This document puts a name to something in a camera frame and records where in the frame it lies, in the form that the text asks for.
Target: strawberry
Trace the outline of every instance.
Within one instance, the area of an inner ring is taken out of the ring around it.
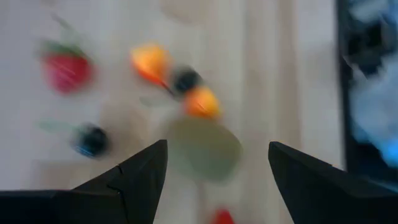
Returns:
[[[77,90],[91,78],[91,63],[77,45],[46,40],[41,57],[45,79],[61,93]]]
[[[228,210],[218,209],[211,224],[234,224],[234,221]]]

